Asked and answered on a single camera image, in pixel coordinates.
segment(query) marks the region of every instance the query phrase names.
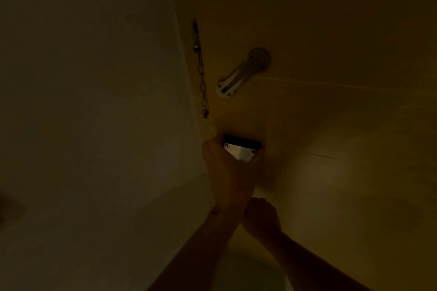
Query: door lever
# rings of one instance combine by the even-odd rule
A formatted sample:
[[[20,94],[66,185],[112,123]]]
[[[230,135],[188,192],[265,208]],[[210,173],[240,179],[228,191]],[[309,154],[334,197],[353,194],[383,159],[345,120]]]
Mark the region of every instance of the door lever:
[[[229,98],[235,90],[254,73],[267,69],[270,65],[270,55],[264,49],[249,51],[247,60],[243,61],[226,79],[216,85],[216,92],[223,98]]]

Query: forearm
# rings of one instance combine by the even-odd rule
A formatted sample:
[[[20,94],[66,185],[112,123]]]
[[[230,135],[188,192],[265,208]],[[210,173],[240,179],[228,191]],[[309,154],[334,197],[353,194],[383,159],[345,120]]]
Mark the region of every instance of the forearm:
[[[295,291],[368,290],[285,233],[266,238],[262,243],[286,272]]]
[[[149,291],[210,290],[220,257],[243,212],[212,209]]]

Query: hand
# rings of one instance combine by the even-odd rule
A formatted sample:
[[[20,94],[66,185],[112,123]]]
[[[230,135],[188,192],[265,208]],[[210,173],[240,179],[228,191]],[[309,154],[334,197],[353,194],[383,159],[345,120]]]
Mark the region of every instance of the hand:
[[[258,150],[246,163],[226,151],[221,141],[222,136],[217,136],[202,145],[212,195],[218,209],[243,213],[254,194],[255,181],[262,175],[264,149]]]
[[[261,243],[282,232],[276,208],[264,198],[252,198],[249,201],[242,224],[243,228]]]

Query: door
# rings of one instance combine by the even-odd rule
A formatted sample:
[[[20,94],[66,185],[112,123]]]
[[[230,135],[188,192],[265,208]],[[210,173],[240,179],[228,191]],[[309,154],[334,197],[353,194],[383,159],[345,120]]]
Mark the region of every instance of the door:
[[[183,41],[188,15],[199,23],[205,139],[219,131],[265,144],[268,179],[256,194],[276,206],[294,240],[371,289],[429,290],[437,256],[436,0],[190,2],[186,11],[175,0]],[[270,67],[219,97],[217,82],[255,47],[270,52]],[[243,230],[230,247],[271,262]]]

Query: metal chain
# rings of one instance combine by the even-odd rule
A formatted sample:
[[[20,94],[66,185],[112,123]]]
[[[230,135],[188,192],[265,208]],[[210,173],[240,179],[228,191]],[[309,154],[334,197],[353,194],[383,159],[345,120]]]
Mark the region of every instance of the metal chain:
[[[195,23],[194,26],[195,26],[194,30],[197,32],[197,23]],[[193,50],[194,50],[194,53],[196,53],[197,58],[199,60],[197,70],[198,70],[198,73],[199,73],[200,79],[201,79],[200,80],[200,92],[202,93],[202,107],[203,107],[202,115],[203,115],[203,118],[207,118],[208,114],[209,114],[209,110],[208,110],[208,100],[207,100],[207,96],[206,96],[206,83],[205,83],[205,80],[203,79],[203,75],[205,74],[205,71],[203,69],[202,50],[200,48],[200,42],[198,40],[194,42]]]

